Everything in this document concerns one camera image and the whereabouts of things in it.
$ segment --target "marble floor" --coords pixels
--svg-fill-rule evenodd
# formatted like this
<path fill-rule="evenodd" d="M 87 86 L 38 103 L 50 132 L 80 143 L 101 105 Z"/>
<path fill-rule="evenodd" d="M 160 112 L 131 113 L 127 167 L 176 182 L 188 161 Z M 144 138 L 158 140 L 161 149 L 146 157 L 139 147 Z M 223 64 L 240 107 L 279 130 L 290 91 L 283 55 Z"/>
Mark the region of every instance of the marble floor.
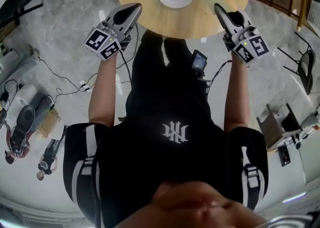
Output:
<path fill-rule="evenodd" d="M 97 73 L 100 63 L 100 59 L 87 50 L 83 46 L 83 42 L 89 30 L 119 5 L 118 0 L 43 0 L 43 3 L 42 8 L 21 18 L 20 26 L 5 39 L 4 43 L 18 52 L 27 44 L 34 46 L 39 50 L 40 58 L 45 60 L 55 73 L 69 78 L 75 85 L 80 86 L 80 81 L 87 81 Z M 270 104 L 273 110 L 281 112 L 282 107 L 289 103 L 298 121 L 302 122 L 317 109 L 320 103 L 319 57 L 317 57 L 313 70 L 313 93 L 306 96 L 300 79 L 283 69 L 283 65 L 295 69 L 294 63 L 281 52 L 275 50 L 277 47 L 283 47 L 295 59 L 298 59 L 300 57 L 299 50 L 303 52 L 307 49 L 306 44 L 294 34 L 297 22 L 275 9 L 253 0 L 249 1 L 246 11 L 253 24 L 260 29 L 271 49 L 270 57 L 257 61 L 249 68 L 252 121 L 257 116 L 263 115 L 266 104 Z M 139 38 L 141 38 L 146 29 L 140 25 L 138 25 L 138 29 Z M 301 35 L 306 38 L 316 53 L 320 52 L 320 39 L 316 35 L 306 28 L 301 30 Z M 127 60 L 131 59 L 135 51 L 136 30 L 132 31 L 131 36 L 132 42 L 124 53 Z M 208 57 L 208 65 L 205 70 L 208 80 L 214 76 L 222 63 L 231 57 L 223 43 L 223 32 L 207 37 L 206 42 L 187 40 L 187 45 L 191 52 L 197 49 Z M 119 56 L 117 66 L 119 67 L 122 63 Z M 208 97 L 212 119 L 218 126 L 223 126 L 230 68 L 230 65 L 226 65 L 216 78 Z M 125 66 L 117 69 L 116 80 L 117 82 L 128 81 L 128 72 Z M 43 62 L 40 62 L 32 72 L 28 73 L 24 81 L 39 89 L 43 88 L 53 98 L 57 95 L 57 88 L 62 89 L 63 93 L 75 91 L 73 85 L 54 76 Z M 88 84 L 92 85 L 94 81 L 95 79 L 92 78 Z M 129 83 L 117 83 L 116 90 L 115 121 L 117 123 L 119 117 L 126 115 L 125 102 L 131 87 Z M 79 92 L 57 98 L 55 108 L 67 125 L 88 121 L 90 96 L 88 92 Z M 62 168 L 57 175 L 62 176 Z M 49 186 L 48 183 L 44 180 L 41 186 Z M 52 211 L 57 211 L 61 209 L 60 207 L 61 205 L 57 201 L 55 201 L 55 205 L 47 206 Z M 69 212 L 77 212 L 77 210 L 71 209 Z"/>

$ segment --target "white stripe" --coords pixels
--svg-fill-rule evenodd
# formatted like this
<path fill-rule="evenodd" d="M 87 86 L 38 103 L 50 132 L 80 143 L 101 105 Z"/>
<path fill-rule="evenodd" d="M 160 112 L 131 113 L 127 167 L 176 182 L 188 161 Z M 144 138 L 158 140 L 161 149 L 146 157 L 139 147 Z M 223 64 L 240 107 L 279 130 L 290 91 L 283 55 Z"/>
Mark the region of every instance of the white stripe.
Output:
<path fill-rule="evenodd" d="M 97 150 L 97 140 L 95 125 L 88 126 L 85 129 L 86 152 L 88 157 L 95 156 Z"/>
<path fill-rule="evenodd" d="M 96 164 L 96 170 L 95 170 L 95 187 L 96 187 L 96 193 L 98 194 L 98 197 L 100 199 L 100 168 L 99 163 Z"/>
<path fill-rule="evenodd" d="M 247 179 L 247 175 L 246 172 L 243 170 L 242 171 L 242 175 L 241 175 L 241 179 L 242 179 L 242 203 L 245 207 L 248 207 L 248 179 Z"/>
<path fill-rule="evenodd" d="M 88 160 L 88 161 L 86 160 L 86 161 L 84 162 L 84 164 L 85 164 L 85 165 L 92 165 L 92 162 L 93 162 L 93 160 Z"/>
<path fill-rule="evenodd" d="M 105 228 L 104 218 L 103 218 L 103 215 L 102 215 L 102 210 L 100 211 L 100 222 L 101 222 L 101 228 Z"/>
<path fill-rule="evenodd" d="M 81 170 L 81 167 L 83 165 L 84 161 L 79 160 L 77 164 L 74 167 L 73 174 L 72 174 L 72 184 L 71 184 L 71 191 L 72 191 L 72 201 L 78 205 L 77 201 L 77 182 L 78 182 L 78 176 Z"/>
<path fill-rule="evenodd" d="M 85 166 L 81 171 L 81 175 L 90 176 L 91 175 L 91 167 L 90 166 Z"/>
<path fill-rule="evenodd" d="M 265 177 L 264 174 L 258 169 L 259 172 L 259 178 L 260 178 L 260 192 L 259 192 L 259 201 L 261 201 L 264 198 L 265 195 Z"/>
<path fill-rule="evenodd" d="M 250 161 L 247 156 L 247 147 L 243 146 L 241 147 L 241 150 L 243 155 L 243 167 L 244 167 L 245 165 L 250 164 Z"/>

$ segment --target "person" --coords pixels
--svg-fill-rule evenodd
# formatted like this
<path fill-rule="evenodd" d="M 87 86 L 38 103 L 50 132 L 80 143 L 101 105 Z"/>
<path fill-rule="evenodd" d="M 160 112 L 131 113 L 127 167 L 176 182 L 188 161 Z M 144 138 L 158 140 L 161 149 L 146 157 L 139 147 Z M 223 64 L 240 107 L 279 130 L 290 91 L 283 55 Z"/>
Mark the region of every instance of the person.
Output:
<path fill-rule="evenodd" d="M 16 154 L 11 150 L 11 144 L 10 144 L 10 137 L 11 137 L 11 128 L 8 125 L 6 121 L 3 123 L 6 128 L 6 145 L 9 148 L 9 151 L 5 151 L 5 160 L 8 164 L 12 164 L 15 162 L 16 158 L 23 159 L 27 156 L 27 154 L 30 152 L 30 143 L 29 143 L 29 138 L 32 135 L 31 133 L 27 133 L 26 135 L 26 142 L 25 142 L 25 147 L 22 149 L 21 154 Z"/>
<path fill-rule="evenodd" d="M 58 167 L 58 158 L 57 153 L 60 147 L 62 140 L 65 137 L 67 127 L 65 126 L 63 129 L 62 137 L 60 140 L 52 139 L 48 146 L 44 150 L 44 154 L 40 158 L 40 162 L 38 164 L 38 169 L 40 170 L 36 177 L 42 181 L 45 178 L 45 175 L 51 175 L 52 173 L 57 171 Z"/>
<path fill-rule="evenodd" d="M 116 56 L 101 62 L 89 123 L 68 127 L 63 162 L 69 197 L 96 227 L 265 222 L 252 211 L 268 188 L 268 162 L 263 135 L 248 128 L 247 67 L 232 54 L 222 130 L 191 56 L 185 40 L 147 31 L 132 65 L 126 118 L 116 126 Z"/>

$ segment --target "black t-shirt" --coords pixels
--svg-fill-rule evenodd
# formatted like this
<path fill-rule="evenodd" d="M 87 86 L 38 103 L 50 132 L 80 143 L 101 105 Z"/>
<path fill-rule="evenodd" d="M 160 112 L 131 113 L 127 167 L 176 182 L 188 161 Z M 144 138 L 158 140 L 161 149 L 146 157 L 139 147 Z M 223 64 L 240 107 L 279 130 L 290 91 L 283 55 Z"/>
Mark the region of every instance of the black t-shirt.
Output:
<path fill-rule="evenodd" d="M 55 161 L 55 158 L 50 155 L 43 155 L 42 161 L 38 164 L 38 169 L 43 170 L 46 175 L 51 175 L 51 165 Z"/>
<path fill-rule="evenodd" d="M 147 205 L 165 181 L 203 181 L 225 197 L 242 202 L 243 144 L 263 173 L 267 190 L 267 151 L 260 132 L 238 127 L 227 134 L 209 115 L 177 104 L 148 113 L 129 116 L 113 128 L 90 123 L 68 127 L 65 188 L 92 222 L 95 205 L 90 165 L 98 144 L 99 194 L 106 228 Z"/>

